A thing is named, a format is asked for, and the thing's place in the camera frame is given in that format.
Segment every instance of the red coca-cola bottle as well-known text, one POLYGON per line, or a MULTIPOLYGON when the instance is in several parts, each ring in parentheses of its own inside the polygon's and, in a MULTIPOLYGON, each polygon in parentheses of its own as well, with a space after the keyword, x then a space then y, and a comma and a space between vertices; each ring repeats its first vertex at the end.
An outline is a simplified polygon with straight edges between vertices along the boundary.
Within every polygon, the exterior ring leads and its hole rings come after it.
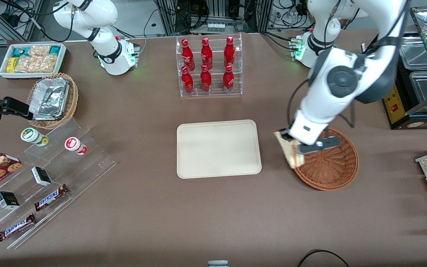
POLYGON ((206 64, 209 70, 212 69, 214 67, 214 59, 207 37, 202 38, 202 51, 200 51, 200 55, 202 56, 202 64, 206 64))
POLYGON ((224 73, 224 92, 231 93, 234 90, 234 78, 235 75, 232 73, 232 66, 227 65, 224 73))
POLYGON ((193 53, 192 49, 189 47, 189 41, 187 39, 183 39, 181 41, 182 44, 182 61, 184 65, 189 68, 189 71, 195 70, 195 63, 193 62, 193 53))
POLYGON ((234 38, 232 36, 227 37, 227 45, 224 50, 224 65, 233 65, 235 63, 235 47, 234 38))
POLYGON ((184 91, 186 94, 191 95, 193 94, 193 79, 192 76, 189 73, 189 69, 186 66, 182 66, 182 86, 184 87, 184 91))
POLYGON ((202 65, 202 73, 200 73, 200 81, 202 81, 202 90, 205 93, 212 89, 212 75, 209 72, 207 64, 202 65))

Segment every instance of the small jar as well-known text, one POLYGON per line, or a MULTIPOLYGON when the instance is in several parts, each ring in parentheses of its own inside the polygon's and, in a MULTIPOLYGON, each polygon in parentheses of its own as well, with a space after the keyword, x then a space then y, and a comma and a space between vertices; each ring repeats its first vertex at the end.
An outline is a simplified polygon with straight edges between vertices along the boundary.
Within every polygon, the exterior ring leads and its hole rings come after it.
POLYGON ((37 146, 45 146, 49 143, 49 138, 34 128, 24 129, 21 132, 21 139, 37 146))
POLYGON ((75 152, 78 155, 85 155, 88 152, 88 147, 82 144, 82 142, 80 142, 76 137, 70 137, 67 139, 65 147, 67 150, 75 152))

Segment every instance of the brown table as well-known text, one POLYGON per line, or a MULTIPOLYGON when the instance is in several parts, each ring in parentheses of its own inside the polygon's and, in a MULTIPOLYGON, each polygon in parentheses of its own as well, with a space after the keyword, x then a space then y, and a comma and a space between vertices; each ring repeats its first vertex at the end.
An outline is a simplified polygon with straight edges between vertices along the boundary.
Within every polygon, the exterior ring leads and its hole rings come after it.
MULTIPOLYGON (((337 44, 358 52, 375 34, 345 31, 337 44)), ((331 123, 357 148, 356 180, 340 191, 310 188, 273 136, 308 69, 259 34, 243 38, 244 94, 221 99, 180 98, 175 38, 149 39, 139 67, 123 76, 108 75, 88 42, 66 43, 65 72, 80 90, 76 118, 119 164, 20 248, 0 244, 0 266, 198 267, 226 259, 232 267, 290 267, 314 248, 355 267, 427 266, 427 184, 414 162, 427 154, 427 131, 389 130, 381 102, 358 104, 356 129, 331 123), (177 177, 179 125, 241 119, 258 126, 259 174, 177 177)), ((3 78, 0 97, 26 99, 33 83, 3 78)), ((29 144, 19 133, 28 125, 3 117, 0 152, 22 153, 29 144)), ((307 266, 321 260, 342 266, 326 255, 307 266)))

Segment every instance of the wicker basket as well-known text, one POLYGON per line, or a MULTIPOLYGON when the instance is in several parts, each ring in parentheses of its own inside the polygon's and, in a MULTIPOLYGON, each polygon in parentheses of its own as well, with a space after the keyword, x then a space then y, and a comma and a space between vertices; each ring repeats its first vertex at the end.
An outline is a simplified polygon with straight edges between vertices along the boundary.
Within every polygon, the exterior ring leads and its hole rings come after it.
MULTIPOLYGON (((42 79, 55 79, 55 78, 64 78, 70 82, 70 88, 67 96, 67 104, 66 104, 64 117, 62 117, 62 119, 58 121, 36 121, 36 120, 29 121, 29 123, 34 127, 52 130, 57 126, 63 124, 65 121, 67 121, 71 117, 73 117, 73 114, 75 113, 75 109, 77 108, 77 101, 78 101, 77 85, 74 83, 73 79, 70 78, 70 76, 64 73, 57 73, 55 75, 47 76, 42 79)), ((34 84, 31 92, 29 93, 29 97, 27 98, 27 101, 26 101, 27 104, 31 102, 32 94, 34 93, 35 88, 36 88, 36 85, 34 84)))
POLYGON ((342 144, 304 155, 304 165, 294 169, 306 184, 323 191, 339 190, 348 186, 359 169, 357 151, 350 139, 332 127, 329 127, 329 135, 339 137, 342 144))

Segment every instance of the clear acrylic bottle rack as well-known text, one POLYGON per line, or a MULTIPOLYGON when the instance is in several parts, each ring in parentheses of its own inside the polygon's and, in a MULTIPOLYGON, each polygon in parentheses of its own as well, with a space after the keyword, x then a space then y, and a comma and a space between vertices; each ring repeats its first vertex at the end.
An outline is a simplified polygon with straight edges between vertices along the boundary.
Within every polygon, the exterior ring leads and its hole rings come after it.
POLYGON ((208 35, 210 47, 212 48, 213 54, 213 68, 210 70, 212 75, 212 89, 209 93, 202 90, 202 83, 200 81, 200 73, 202 66, 202 58, 200 51, 202 50, 202 40, 194 39, 193 36, 177 37, 176 39, 176 59, 178 61, 178 77, 179 77, 179 88, 180 94, 184 96, 229 96, 229 95, 241 95, 243 93, 243 60, 242 60, 242 35, 241 34, 229 34, 229 35, 208 35), (232 72, 235 75, 234 89, 231 93, 224 92, 224 49, 227 44, 227 37, 232 36, 234 38, 235 47, 235 63, 233 65, 232 72), (193 94, 188 95, 182 86, 182 72, 183 66, 182 61, 182 45, 181 41, 187 39, 189 41, 190 49, 193 52, 193 60, 195 62, 195 70, 191 71, 190 74, 193 78, 193 94))

